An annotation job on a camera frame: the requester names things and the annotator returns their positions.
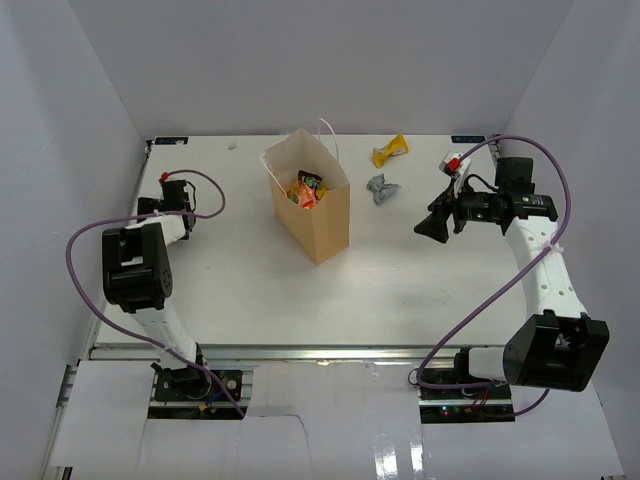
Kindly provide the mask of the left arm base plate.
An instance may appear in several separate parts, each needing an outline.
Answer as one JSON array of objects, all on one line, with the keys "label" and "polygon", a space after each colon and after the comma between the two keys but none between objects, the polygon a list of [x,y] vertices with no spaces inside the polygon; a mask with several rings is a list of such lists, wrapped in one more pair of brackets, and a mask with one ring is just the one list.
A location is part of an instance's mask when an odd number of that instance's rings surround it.
[{"label": "left arm base plate", "polygon": [[229,402],[229,397],[207,376],[184,382],[171,382],[164,371],[154,378],[147,417],[155,420],[241,420],[242,413]]}]

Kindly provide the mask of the yellow snack bar wrapper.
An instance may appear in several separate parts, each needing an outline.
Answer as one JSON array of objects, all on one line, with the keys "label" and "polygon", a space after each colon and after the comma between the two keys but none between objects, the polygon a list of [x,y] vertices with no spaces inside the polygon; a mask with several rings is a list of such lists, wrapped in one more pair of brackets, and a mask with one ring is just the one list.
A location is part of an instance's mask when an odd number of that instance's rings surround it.
[{"label": "yellow snack bar wrapper", "polygon": [[329,190],[329,188],[327,186],[321,187],[319,189],[316,190],[316,195],[318,198],[322,198],[326,192]]}]

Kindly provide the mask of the silver wrapper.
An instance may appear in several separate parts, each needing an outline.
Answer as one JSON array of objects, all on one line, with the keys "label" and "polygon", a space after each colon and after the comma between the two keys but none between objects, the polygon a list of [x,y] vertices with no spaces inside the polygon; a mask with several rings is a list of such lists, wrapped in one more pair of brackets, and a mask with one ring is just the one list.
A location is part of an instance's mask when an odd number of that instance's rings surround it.
[{"label": "silver wrapper", "polygon": [[372,193],[374,204],[379,206],[395,195],[401,189],[401,186],[387,182],[385,175],[379,174],[367,182],[366,188]]}]

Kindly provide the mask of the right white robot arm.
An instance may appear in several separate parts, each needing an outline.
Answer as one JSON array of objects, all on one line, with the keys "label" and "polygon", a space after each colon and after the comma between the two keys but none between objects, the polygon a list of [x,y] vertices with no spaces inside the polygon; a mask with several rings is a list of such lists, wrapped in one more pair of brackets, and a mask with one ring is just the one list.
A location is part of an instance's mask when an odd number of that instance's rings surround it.
[{"label": "right white robot arm", "polygon": [[553,200],[536,193],[530,158],[499,159],[486,192],[470,186],[469,167],[459,154],[441,162],[450,184],[414,230],[444,243],[451,233],[449,220],[455,233],[469,222],[498,225],[523,276],[526,320],[503,347],[466,347],[457,353],[451,383],[420,373],[418,384],[454,390],[466,399],[495,384],[583,391],[607,346],[609,329],[590,317],[575,292],[556,239],[560,227]]}]

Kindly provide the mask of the orange fruit candy bag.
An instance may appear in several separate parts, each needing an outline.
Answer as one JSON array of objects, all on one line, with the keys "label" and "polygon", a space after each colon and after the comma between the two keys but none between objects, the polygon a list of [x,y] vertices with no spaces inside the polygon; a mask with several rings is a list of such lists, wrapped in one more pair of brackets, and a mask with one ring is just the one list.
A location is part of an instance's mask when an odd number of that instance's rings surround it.
[{"label": "orange fruit candy bag", "polygon": [[287,192],[287,197],[296,205],[304,209],[313,209],[322,198],[318,198],[316,190],[309,188],[297,180]]}]

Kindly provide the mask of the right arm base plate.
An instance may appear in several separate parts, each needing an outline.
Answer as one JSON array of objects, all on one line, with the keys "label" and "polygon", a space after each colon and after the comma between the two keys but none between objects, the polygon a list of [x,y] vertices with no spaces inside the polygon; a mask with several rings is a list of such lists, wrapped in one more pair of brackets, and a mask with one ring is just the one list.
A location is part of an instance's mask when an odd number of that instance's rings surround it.
[{"label": "right arm base plate", "polygon": [[418,389],[422,425],[481,424],[513,422],[514,408],[509,386],[491,388],[432,390],[418,385],[417,370],[407,377]]}]

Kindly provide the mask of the purple M&M's packet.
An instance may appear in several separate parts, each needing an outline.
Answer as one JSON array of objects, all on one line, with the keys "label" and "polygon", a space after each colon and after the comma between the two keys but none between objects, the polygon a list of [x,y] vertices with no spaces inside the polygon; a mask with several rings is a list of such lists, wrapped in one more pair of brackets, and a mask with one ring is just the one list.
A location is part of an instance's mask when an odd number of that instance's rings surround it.
[{"label": "purple M&M's packet", "polygon": [[317,189],[322,182],[322,177],[304,170],[298,172],[298,180],[312,189]]}]

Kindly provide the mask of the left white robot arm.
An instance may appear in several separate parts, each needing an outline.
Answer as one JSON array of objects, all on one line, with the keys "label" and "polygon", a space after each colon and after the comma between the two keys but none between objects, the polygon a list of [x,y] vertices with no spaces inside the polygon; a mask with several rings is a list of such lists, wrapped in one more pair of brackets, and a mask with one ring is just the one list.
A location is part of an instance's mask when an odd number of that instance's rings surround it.
[{"label": "left white robot arm", "polygon": [[103,291],[107,301],[120,307],[156,343],[160,362],[154,365],[167,383],[188,398],[199,399],[211,387],[196,341],[186,332],[169,301],[173,276],[168,246],[186,240],[195,225],[185,180],[162,180],[158,199],[142,197],[137,213],[144,220],[102,233]]}]

